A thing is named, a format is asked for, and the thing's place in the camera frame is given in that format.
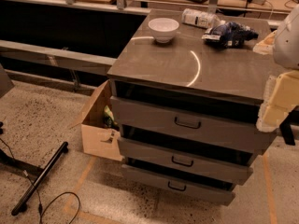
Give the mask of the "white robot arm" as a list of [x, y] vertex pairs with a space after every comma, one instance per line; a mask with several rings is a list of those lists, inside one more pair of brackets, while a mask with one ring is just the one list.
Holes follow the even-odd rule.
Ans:
[[289, 69], [278, 77], [270, 76], [264, 88], [256, 127], [271, 133], [299, 106], [299, 5], [253, 51], [271, 54], [275, 63]]

